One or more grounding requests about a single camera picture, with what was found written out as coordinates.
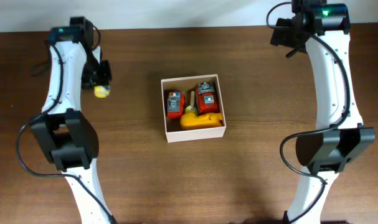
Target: wire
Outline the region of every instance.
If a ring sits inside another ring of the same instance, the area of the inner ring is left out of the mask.
[[[102,35],[100,34],[99,29],[95,25],[93,25],[93,27],[95,28],[95,30],[97,32],[97,43],[96,43],[96,45],[94,47],[92,47],[92,50],[95,50],[98,46],[100,46],[100,41],[102,39]]]
[[[269,16],[270,14],[278,7],[280,6],[284,6],[284,5],[287,5],[287,4],[291,4],[291,2],[282,2],[280,4],[277,4],[275,7],[273,7],[272,9],[269,10],[268,14],[266,15],[266,26],[268,26],[269,28],[272,28],[272,29],[292,29],[291,27],[282,27],[282,26],[274,26],[274,25],[270,25],[269,23]]]
[[[55,50],[55,52],[57,54],[57,57],[59,58],[59,64],[60,64],[60,85],[59,85],[59,92],[57,93],[57,97],[54,100],[52,106],[50,106],[42,114],[38,115],[37,117],[35,117],[34,119],[30,120],[29,122],[27,122],[26,124],[24,124],[21,127],[21,129],[19,131],[19,134],[17,135],[17,139],[16,139],[16,154],[17,154],[17,158],[18,158],[21,166],[26,171],[28,171],[28,173],[30,173],[30,174],[32,174],[32,175],[34,175],[36,177],[70,177],[70,178],[75,179],[81,185],[81,187],[97,202],[97,204],[99,204],[99,206],[102,208],[102,210],[106,213],[106,215],[108,217],[108,221],[110,221],[110,223],[116,223],[116,220],[115,220],[114,216],[111,215],[108,212],[108,210],[106,209],[106,207],[104,206],[104,204],[102,204],[102,202],[99,201],[99,199],[83,184],[83,182],[81,181],[80,177],[77,177],[76,175],[72,175],[72,174],[41,174],[41,173],[35,172],[32,169],[30,169],[29,167],[27,167],[27,165],[22,160],[22,157],[21,157],[21,154],[20,154],[20,144],[19,144],[20,143],[21,135],[23,134],[23,132],[27,129],[27,127],[29,125],[32,125],[32,124],[36,123],[39,120],[39,118],[45,116],[49,111],[51,111],[52,109],[54,109],[56,107],[56,105],[59,103],[59,100],[60,100],[60,97],[61,97],[61,94],[62,94],[63,77],[64,77],[63,60],[62,60],[60,52],[57,50],[56,46],[55,45],[50,45],[50,46],[53,47],[53,49]]]
[[[291,29],[290,27],[279,27],[279,26],[272,26],[272,25],[269,24],[269,15],[270,15],[270,13],[272,13],[272,11],[274,9],[276,9],[277,7],[285,5],[285,4],[291,4],[291,2],[280,3],[280,4],[276,5],[275,7],[273,7],[269,11],[269,13],[267,15],[267,26],[268,27],[270,27],[272,29]],[[284,164],[288,168],[290,168],[292,171],[296,172],[297,174],[300,174],[300,175],[303,175],[303,176],[306,176],[306,177],[317,178],[322,183],[321,189],[319,191],[319,194],[316,196],[316,198],[313,200],[313,202],[309,205],[309,207],[303,213],[301,213],[300,215],[298,215],[296,218],[290,220],[290,223],[294,223],[294,222],[298,221],[300,218],[302,218],[303,216],[305,216],[318,203],[319,199],[321,198],[321,196],[324,193],[324,190],[326,188],[327,182],[322,177],[320,177],[318,175],[308,174],[308,173],[299,171],[298,169],[295,169],[286,160],[286,158],[284,156],[284,153],[283,153],[284,144],[287,141],[289,141],[290,139],[293,139],[293,138],[297,138],[297,137],[300,137],[300,136],[309,136],[309,135],[313,135],[313,134],[320,134],[320,133],[324,133],[326,131],[331,131],[331,130],[334,130],[334,129],[338,128],[340,125],[342,125],[345,122],[346,118],[348,117],[348,115],[350,113],[350,106],[351,106],[351,91],[349,89],[348,75],[346,73],[346,69],[345,69],[345,66],[343,64],[343,61],[339,58],[338,54],[325,41],[323,41],[322,39],[320,39],[318,36],[316,36],[314,34],[311,34],[309,32],[303,31],[303,30],[300,30],[300,32],[302,34],[306,35],[307,37],[312,38],[315,41],[319,42],[321,45],[323,45],[333,55],[335,61],[338,63],[338,66],[339,66],[339,68],[340,68],[340,70],[341,70],[341,72],[343,74],[346,99],[345,99],[345,107],[344,107],[345,111],[343,112],[342,118],[338,121],[338,123],[336,123],[334,125],[331,125],[330,127],[324,128],[324,129],[319,129],[319,130],[315,130],[315,131],[306,131],[306,132],[302,132],[302,133],[292,134],[290,136],[287,136],[280,143],[280,157],[283,160]]]

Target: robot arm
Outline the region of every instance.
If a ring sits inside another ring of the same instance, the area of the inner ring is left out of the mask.
[[[279,19],[272,37],[272,45],[293,47],[287,57],[297,51],[307,52],[313,68],[320,133],[298,136],[296,155],[303,173],[319,176],[326,182],[302,175],[291,207],[285,213],[287,223],[320,223],[320,215],[331,184],[362,151],[374,142],[374,129],[363,128],[363,120],[356,106],[349,69],[349,15],[344,4],[326,4],[323,0],[292,0],[292,19]],[[348,83],[332,52],[305,33],[316,34],[330,46],[343,63]],[[346,90],[350,101],[346,105]],[[349,114],[344,117],[349,107]]]
[[[97,198],[98,202],[75,179],[66,177],[82,223],[116,223],[106,206],[97,176],[97,134],[80,111],[81,87],[108,94],[111,80],[108,62],[101,61],[100,46],[92,49],[93,26],[83,17],[71,18],[69,27],[53,28],[48,41],[52,45],[52,71],[42,108],[46,114],[31,125],[31,130],[48,161],[63,174],[79,177]],[[60,90],[60,98],[53,106]],[[62,127],[68,132],[56,133]]]

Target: white box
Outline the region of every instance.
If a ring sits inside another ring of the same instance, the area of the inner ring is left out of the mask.
[[[222,113],[223,121],[222,127],[218,128],[204,128],[189,131],[182,131],[179,124],[179,119],[169,119],[166,116],[166,97],[165,90],[179,90],[185,94],[186,102],[188,102],[187,91],[193,89],[198,83],[213,82],[216,87],[218,106]],[[184,78],[169,78],[161,80],[161,93],[163,96],[163,110],[164,110],[164,125],[165,135],[168,142],[190,141],[198,139],[221,138],[226,130],[226,119],[224,113],[224,105],[222,103],[222,94],[220,92],[218,75],[201,75],[195,77]]]

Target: red battery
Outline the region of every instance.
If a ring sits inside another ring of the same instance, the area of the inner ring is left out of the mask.
[[[184,113],[184,95],[181,92],[170,92],[168,94],[168,112],[170,119],[180,118]]]
[[[200,83],[196,87],[197,109],[199,114],[217,113],[219,107],[213,83]]]

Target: yellow toy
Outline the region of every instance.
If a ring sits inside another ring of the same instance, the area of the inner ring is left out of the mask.
[[[194,112],[188,112],[181,116],[181,126],[183,130],[216,128],[222,127],[220,122],[222,120],[222,113],[207,113],[197,116]]]
[[[95,96],[97,98],[106,98],[110,94],[109,86],[95,86],[94,88]]]

